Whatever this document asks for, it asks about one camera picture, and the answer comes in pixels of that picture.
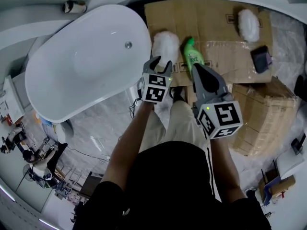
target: green bottle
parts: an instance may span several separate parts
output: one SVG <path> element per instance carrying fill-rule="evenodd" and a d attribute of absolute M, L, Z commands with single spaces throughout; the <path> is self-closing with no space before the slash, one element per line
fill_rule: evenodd
<path fill-rule="evenodd" d="M 188 40 L 183 50 L 191 76 L 192 76 L 192 67 L 195 63 L 204 65 L 204 60 L 201 53 L 193 46 L 194 46 L 194 38 L 192 37 Z"/>

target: led light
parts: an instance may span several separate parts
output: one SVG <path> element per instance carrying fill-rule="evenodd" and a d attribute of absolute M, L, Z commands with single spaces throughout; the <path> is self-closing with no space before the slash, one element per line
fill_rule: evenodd
<path fill-rule="evenodd" d="M 15 202 L 15 199 L 7 191 L 5 191 L 5 189 L 1 185 L 0 185 L 0 189 L 7 195 L 7 197 L 9 197 L 11 200 Z"/>
<path fill-rule="evenodd" d="M 51 228 L 54 228 L 55 230 L 59 230 L 58 228 L 50 225 L 49 223 L 46 223 L 45 221 L 43 221 L 42 219 L 39 219 L 42 223 L 46 224 L 47 226 L 50 226 Z"/>

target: fan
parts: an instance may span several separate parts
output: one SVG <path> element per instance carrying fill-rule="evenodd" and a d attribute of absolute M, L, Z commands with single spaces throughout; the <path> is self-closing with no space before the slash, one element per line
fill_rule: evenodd
<path fill-rule="evenodd" d="M 26 179 L 27 181 L 34 181 L 33 178 L 31 177 L 30 173 L 29 173 L 29 170 L 30 170 L 30 165 L 29 164 L 26 164 L 23 168 L 23 175 L 24 175 L 24 179 Z"/>

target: cardboard sheet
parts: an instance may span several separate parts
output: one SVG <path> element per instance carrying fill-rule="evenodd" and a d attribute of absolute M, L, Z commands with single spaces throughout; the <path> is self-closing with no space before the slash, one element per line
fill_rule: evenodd
<path fill-rule="evenodd" d="M 282 143 L 297 110 L 296 97 L 277 78 L 263 84 L 234 84 L 243 126 L 229 139 L 245 156 L 271 155 Z"/>
<path fill-rule="evenodd" d="M 259 18 L 260 40 L 246 43 L 238 33 L 237 14 L 250 9 Z M 189 37 L 202 53 L 205 64 L 227 83 L 270 82 L 272 69 L 257 74 L 250 51 L 266 45 L 272 55 L 270 15 L 258 7 L 226 0 L 168 0 L 145 5 L 145 15 L 151 38 L 157 32 L 169 30 L 179 37 L 182 49 Z M 172 86 L 191 86 L 189 70 L 183 52 L 173 66 Z"/>

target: black stripe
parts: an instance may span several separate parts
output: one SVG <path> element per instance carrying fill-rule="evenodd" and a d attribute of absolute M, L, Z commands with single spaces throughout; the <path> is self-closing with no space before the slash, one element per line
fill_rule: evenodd
<path fill-rule="evenodd" d="M 208 151 L 208 159 L 209 159 L 210 172 L 211 172 L 211 189 L 212 189 L 213 196 L 215 197 L 214 186 L 213 186 L 213 172 L 212 172 L 212 166 L 211 166 L 211 159 L 210 159 L 210 151 L 209 151 L 209 148 L 207 148 L 207 151 Z"/>

